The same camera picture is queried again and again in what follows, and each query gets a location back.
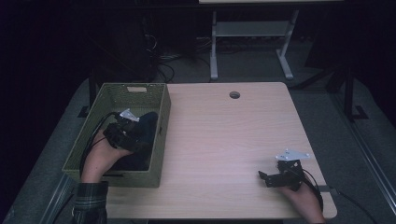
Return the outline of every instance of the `dark background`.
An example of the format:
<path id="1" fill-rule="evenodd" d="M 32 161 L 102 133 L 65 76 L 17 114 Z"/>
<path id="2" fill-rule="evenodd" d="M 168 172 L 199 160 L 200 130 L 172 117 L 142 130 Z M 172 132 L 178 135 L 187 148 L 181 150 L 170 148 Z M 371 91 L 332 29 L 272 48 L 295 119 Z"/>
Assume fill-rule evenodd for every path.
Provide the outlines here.
<path id="1" fill-rule="evenodd" d="M 1 220 L 78 86 L 92 70 L 112 61 L 108 55 L 103 56 L 87 32 L 114 49 L 118 56 L 122 55 L 123 42 L 117 41 L 125 41 L 125 36 L 115 31 L 112 24 L 120 25 L 117 21 L 123 17 L 113 18 L 111 23 L 107 15 L 81 9 L 98 2 L 82 1 L 78 3 L 80 7 L 66 0 L 0 3 Z M 353 62 L 356 77 L 370 89 L 377 104 L 396 126 L 396 4 L 387 0 L 365 2 L 368 3 L 364 6 L 337 7 L 326 14 L 302 11 L 293 36 L 314 36 L 316 42 L 307 61 L 309 66 L 325 69 L 340 60 Z M 210 15 L 207 11 L 157 13 L 147 28 L 162 39 L 162 45 L 191 54 L 194 38 L 210 35 L 210 28 L 206 30 L 207 27 L 198 22 L 210 22 Z M 131 23 L 127 25 L 133 23 L 135 16 L 139 15 L 128 16 Z M 134 38 L 145 44 L 141 35 Z M 139 49 L 129 50 L 130 54 L 127 52 L 122 57 L 139 55 L 142 62 L 147 61 L 148 56 L 138 54 Z M 115 73 L 125 72 L 126 68 L 119 64 L 108 64 Z M 127 80 L 148 81 L 155 75 L 147 67 L 142 69 L 139 74 L 145 75 L 134 74 Z"/>

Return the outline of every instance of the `wooden table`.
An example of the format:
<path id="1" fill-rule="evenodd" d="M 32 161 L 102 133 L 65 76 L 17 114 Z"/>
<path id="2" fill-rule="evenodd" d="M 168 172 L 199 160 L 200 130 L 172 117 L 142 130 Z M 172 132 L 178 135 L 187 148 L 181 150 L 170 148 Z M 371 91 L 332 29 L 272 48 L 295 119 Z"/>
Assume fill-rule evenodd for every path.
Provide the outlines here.
<path id="1" fill-rule="evenodd" d="M 172 101 L 157 189 L 110 188 L 110 218 L 292 218 L 299 215 L 258 171 L 278 173 L 275 155 L 286 148 L 326 185 L 302 123 L 283 83 L 168 85 Z M 239 99 L 230 97 L 240 93 Z M 324 216 L 335 217 L 330 193 Z"/>

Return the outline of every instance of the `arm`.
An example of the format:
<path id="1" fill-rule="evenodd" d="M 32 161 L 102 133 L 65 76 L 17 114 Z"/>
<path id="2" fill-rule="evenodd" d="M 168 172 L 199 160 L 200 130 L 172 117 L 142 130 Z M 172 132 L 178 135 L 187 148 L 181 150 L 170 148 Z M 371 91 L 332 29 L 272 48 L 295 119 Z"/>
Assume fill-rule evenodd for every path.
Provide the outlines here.
<path id="1" fill-rule="evenodd" d="M 121 157 L 130 155 L 124 149 L 115 149 L 104 138 L 103 131 L 95 136 L 91 152 L 85 160 L 81 183 L 73 210 L 73 223 L 106 223 L 107 182 L 102 175 Z"/>
<path id="2" fill-rule="evenodd" d="M 289 199 L 293 207 L 308 223 L 326 223 L 317 197 L 305 183 L 297 191 L 292 191 L 288 187 L 281 187 L 278 190 Z"/>

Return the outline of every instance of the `black device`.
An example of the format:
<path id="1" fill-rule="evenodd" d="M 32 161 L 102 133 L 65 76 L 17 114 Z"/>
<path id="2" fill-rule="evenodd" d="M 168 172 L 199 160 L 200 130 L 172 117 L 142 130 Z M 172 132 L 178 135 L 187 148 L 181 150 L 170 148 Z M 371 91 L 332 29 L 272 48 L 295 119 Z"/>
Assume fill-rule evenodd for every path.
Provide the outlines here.
<path id="1" fill-rule="evenodd" d="M 279 174 L 267 175 L 259 171 L 259 176 L 265 181 L 268 188 L 289 187 L 293 191 L 297 191 L 303 182 L 312 189 L 318 199 L 320 209 L 323 211 L 323 198 L 320 194 L 318 186 L 305 177 L 303 166 L 300 160 L 294 161 L 277 161 L 277 169 Z"/>
<path id="2" fill-rule="evenodd" d="M 123 148 L 133 152 L 132 155 L 119 159 L 111 169 L 144 171 L 149 168 L 148 161 L 152 153 L 158 114 L 155 112 L 148 112 L 140 117 L 140 119 L 135 118 L 136 120 L 134 120 L 134 116 L 128 109 L 121 113 L 110 112 L 98 122 L 81 155 L 79 165 L 80 175 L 82 175 L 84 163 L 88 154 L 97 143 L 93 142 L 94 137 L 110 116 L 113 116 L 116 122 L 109 123 L 103 131 L 108 143 L 114 148 Z"/>
<path id="3" fill-rule="evenodd" d="M 304 176 L 304 171 L 299 160 L 278 161 L 277 169 L 280 172 L 277 175 L 267 175 L 259 171 L 260 178 L 265 181 L 267 187 L 277 188 L 288 186 L 294 191 L 300 188 L 302 184 L 300 176 Z"/>
<path id="4" fill-rule="evenodd" d="M 150 147 L 150 143 L 140 141 L 144 132 L 136 121 L 121 116 L 116 116 L 116 120 L 117 122 L 109 123 L 103 132 L 112 147 L 121 147 L 132 152 Z"/>

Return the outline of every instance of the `black cable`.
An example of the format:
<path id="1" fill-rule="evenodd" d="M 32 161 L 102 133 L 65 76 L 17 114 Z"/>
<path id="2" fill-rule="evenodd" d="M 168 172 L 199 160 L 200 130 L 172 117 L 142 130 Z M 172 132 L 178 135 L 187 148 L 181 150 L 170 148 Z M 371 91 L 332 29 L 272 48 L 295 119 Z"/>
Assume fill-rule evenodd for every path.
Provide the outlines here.
<path id="1" fill-rule="evenodd" d="M 217 46 L 218 54 L 235 54 L 240 51 L 242 51 L 242 46 L 240 46 L 237 43 L 234 43 L 233 41 L 223 41 L 223 42 L 219 43 L 219 45 Z"/>
<path id="2" fill-rule="evenodd" d="M 88 156 L 88 154 L 90 153 L 90 151 L 92 149 L 93 139 L 98 134 L 100 127 L 102 127 L 102 125 L 105 123 L 105 121 L 111 115 L 117 116 L 118 113 L 110 112 L 110 113 L 106 114 L 104 117 L 102 117 L 102 119 L 98 122 L 98 124 L 96 124 L 96 127 L 93 129 L 93 132 L 92 132 L 90 138 L 88 139 L 87 145 L 85 146 L 84 151 L 82 152 L 81 160 L 79 161 L 79 176 L 82 175 L 82 171 L 84 170 L 85 160 L 87 159 L 87 156 Z"/>
<path id="3" fill-rule="evenodd" d="M 107 49 L 105 49 L 102 45 L 100 45 L 96 40 L 94 40 L 90 34 L 88 34 L 87 31 L 85 31 L 85 34 L 87 35 L 87 37 L 91 40 L 91 42 L 98 47 L 99 49 L 101 49 L 103 52 L 105 52 L 106 54 L 108 54 L 110 57 L 112 57 L 114 60 L 116 60 L 118 63 L 120 63 L 122 66 L 124 66 L 128 71 L 130 72 L 134 72 L 134 70 L 129 67 L 126 63 L 124 63 L 120 58 L 116 57 L 113 53 L 111 53 L 110 51 L 108 51 Z"/>
<path id="4" fill-rule="evenodd" d="M 317 188 L 315 188 L 315 186 L 305 178 L 305 176 L 300 176 L 299 174 L 297 174 L 296 172 L 294 172 L 293 170 L 286 168 L 287 171 L 291 172 L 292 174 L 298 176 L 300 178 L 301 181 L 303 181 L 309 188 L 312 189 L 312 191 L 314 192 L 315 196 L 317 196 L 318 202 L 319 202 L 319 206 L 320 206 L 320 210 L 323 212 L 323 198 L 320 194 L 320 190 L 318 190 Z"/>
<path id="5" fill-rule="evenodd" d="M 241 48 L 241 50 L 249 50 L 250 49 L 250 45 L 249 45 L 250 40 L 249 39 L 248 40 L 246 40 L 246 39 L 242 39 L 241 40 L 241 38 L 237 38 L 237 39 L 234 39 L 233 41 L 236 42 L 236 43 L 239 43 L 241 45 L 245 45 L 245 48 L 243 48 L 241 45 L 238 44 L 238 46 Z"/>
<path id="6" fill-rule="evenodd" d="M 172 58 L 162 59 L 161 64 L 162 64 L 162 63 L 170 63 L 170 62 L 172 62 L 172 61 L 179 60 L 179 59 L 181 59 L 181 58 L 183 58 L 183 55 L 178 54 L 177 56 L 172 56 Z"/>
<path id="7" fill-rule="evenodd" d="M 175 77 L 175 69 L 174 69 L 172 66 L 168 65 L 168 64 L 160 63 L 159 65 L 168 67 L 168 68 L 171 70 L 171 72 L 172 72 L 171 77 L 167 77 L 166 74 L 165 74 L 165 72 L 164 72 L 163 70 L 161 70 L 160 68 L 158 68 L 158 72 L 159 72 L 159 73 L 162 75 L 162 77 L 163 77 L 163 82 L 164 82 L 164 83 L 168 83 L 168 82 L 173 81 L 173 78 Z"/>
<path id="8" fill-rule="evenodd" d="M 198 57 L 198 56 L 195 56 L 194 58 L 196 58 L 196 59 L 198 59 L 198 60 L 204 62 L 204 63 L 210 68 L 209 62 L 207 62 L 205 59 L 203 59 L 203 58 L 201 58 L 201 57 Z"/>
<path id="9" fill-rule="evenodd" d="M 311 175 L 311 173 L 309 173 L 307 170 L 303 169 L 304 172 L 306 172 L 307 174 L 309 174 L 311 176 L 311 178 L 314 180 L 315 182 L 315 186 L 317 187 L 317 190 L 319 190 L 319 186 L 318 186 L 318 182 L 317 180 Z"/>
<path id="10" fill-rule="evenodd" d="M 91 147 L 94 147 L 96 144 L 98 144 L 100 141 L 102 141 L 102 140 L 104 140 L 104 139 L 106 139 L 106 138 L 103 137 L 103 138 L 99 139 L 97 142 L 93 143 Z"/>
<path id="11" fill-rule="evenodd" d="M 60 214 L 62 213 L 62 211 L 66 208 L 67 204 L 70 202 L 70 200 L 72 200 L 72 198 L 73 198 L 74 195 L 75 195 L 74 193 L 71 193 L 71 194 L 69 195 L 69 197 L 66 199 L 66 202 L 64 202 L 64 205 L 62 205 L 61 209 L 59 209 L 59 211 L 58 211 L 58 213 L 56 214 L 55 219 L 53 219 L 53 222 L 52 222 L 52 223 L 56 223 L 56 220 L 58 220 L 59 215 L 60 215 Z"/>
<path id="12" fill-rule="evenodd" d="M 340 191 L 340 190 L 338 190 L 338 189 L 335 189 L 335 190 L 337 191 L 337 193 L 338 193 L 339 195 L 343 196 L 344 198 L 348 199 L 350 202 L 352 202 L 352 203 L 354 203 L 356 206 L 358 206 L 359 209 L 361 209 L 361 211 L 363 211 L 364 214 L 366 214 L 366 216 L 367 216 L 368 218 L 370 218 L 370 219 L 373 221 L 374 224 L 377 223 L 376 220 L 374 219 L 374 217 L 373 217 L 363 206 L 361 206 L 357 201 L 355 201 L 355 200 L 352 199 L 351 197 L 347 196 L 347 195 L 346 195 L 345 193 L 343 193 L 342 191 Z"/>
<path id="13" fill-rule="evenodd" d="M 209 52 L 212 48 L 212 41 L 211 38 L 209 37 L 208 39 L 205 40 L 204 43 L 200 43 L 200 42 L 204 42 L 203 40 L 198 40 L 196 43 L 196 53 L 203 53 L 203 52 Z"/>

